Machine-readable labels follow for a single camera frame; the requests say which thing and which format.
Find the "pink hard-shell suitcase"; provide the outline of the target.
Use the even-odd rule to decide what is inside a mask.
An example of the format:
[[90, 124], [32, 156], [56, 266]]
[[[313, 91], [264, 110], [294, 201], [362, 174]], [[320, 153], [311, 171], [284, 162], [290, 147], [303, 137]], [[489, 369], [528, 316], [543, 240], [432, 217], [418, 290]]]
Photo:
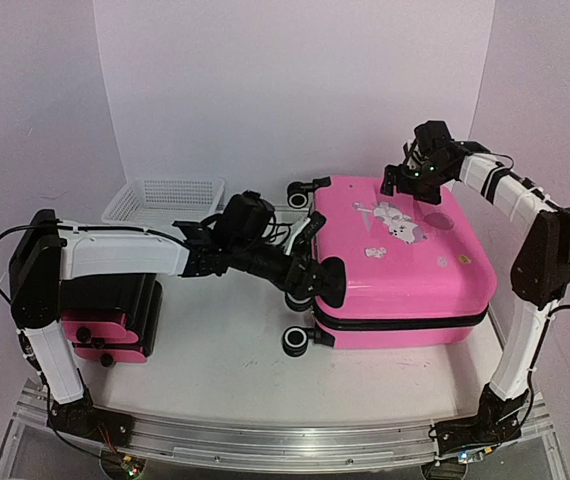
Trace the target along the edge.
[[408, 194], [380, 192], [372, 177], [329, 176], [292, 183], [288, 202], [326, 219], [312, 252], [339, 258], [346, 288], [341, 306], [311, 301], [314, 324], [292, 326], [284, 352], [310, 343], [336, 349], [442, 345], [465, 339], [486, 316], [497, 288], [491, 263], [451, 191], [431, 205]]

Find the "white plastic mesh basket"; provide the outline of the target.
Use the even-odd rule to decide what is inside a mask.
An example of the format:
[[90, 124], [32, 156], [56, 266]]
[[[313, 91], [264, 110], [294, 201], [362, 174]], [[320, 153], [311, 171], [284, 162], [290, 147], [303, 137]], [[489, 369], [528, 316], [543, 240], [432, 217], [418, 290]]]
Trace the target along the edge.
[[104, 209], [108, 225], [166, 229], [176, 221], [199, 222], [218, 213], [225, 181], [216, 176], [156, 176], [128, 181]]

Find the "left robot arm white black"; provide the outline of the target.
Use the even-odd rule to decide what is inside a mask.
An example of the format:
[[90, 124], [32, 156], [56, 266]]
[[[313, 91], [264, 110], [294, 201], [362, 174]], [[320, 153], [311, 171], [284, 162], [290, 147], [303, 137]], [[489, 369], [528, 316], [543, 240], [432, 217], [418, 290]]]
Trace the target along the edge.
[[229, 269], [272, 283], [297, 299], [310, 296], [318, 274], [313, 260], [287, 254], [262, 235], [221, 242], [203, 223], [177, 221], [169, 231], [144, 226], [83, 225], [38, 211], [20, 227], [10, 261], [10, 305], [27, 337], [59, 417], [79, 437], [99, 428], [99, 415], [83, 400], [86, 388], [61, 320], [63, 283], [97, 275], [155, 274], [196, 277]]

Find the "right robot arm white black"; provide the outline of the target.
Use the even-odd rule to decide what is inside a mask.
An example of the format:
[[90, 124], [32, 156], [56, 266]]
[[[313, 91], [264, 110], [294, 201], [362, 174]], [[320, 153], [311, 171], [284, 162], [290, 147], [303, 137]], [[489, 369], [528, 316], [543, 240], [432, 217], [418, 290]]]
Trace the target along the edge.
[[515, 295], [507, 343], [489, 389], [503, 402], [531, 388], [544, 336], [570, 283], [570, 208], [554, 203], [526, 177], [513, 172], [505, 156], [477, 142], [413, 141], [399, 165], [386, 166], [382, 194], [407, 194], [431, 205], [442, 201], [441, 188], [459, 182], [477, 192], [525, 234], [510, 271]]

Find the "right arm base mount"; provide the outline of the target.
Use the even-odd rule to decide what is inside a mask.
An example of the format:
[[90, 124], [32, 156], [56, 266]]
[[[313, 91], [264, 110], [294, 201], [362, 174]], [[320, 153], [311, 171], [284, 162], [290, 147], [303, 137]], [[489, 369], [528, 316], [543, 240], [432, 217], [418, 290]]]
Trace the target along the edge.
[[486, 384], [474, 415], [436, 422], [428, 435], [436, 441], [441, 458], [516, 440], [521, 435], [519, 411], [528, 398], [526, 389], [518, 397], [504, 400]]

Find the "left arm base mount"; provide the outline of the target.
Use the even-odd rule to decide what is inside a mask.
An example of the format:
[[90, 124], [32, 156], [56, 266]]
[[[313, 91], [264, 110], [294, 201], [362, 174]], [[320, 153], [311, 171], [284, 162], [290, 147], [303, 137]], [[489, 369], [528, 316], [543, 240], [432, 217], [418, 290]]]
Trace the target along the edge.
[[133, 416], [96, 406], [88, 391], [80, 400], [65, 404], [49, 397], [47, 409], [48, 426], [56, 432], [102, 441], [112, 447], [127, 447], [130, 444]]

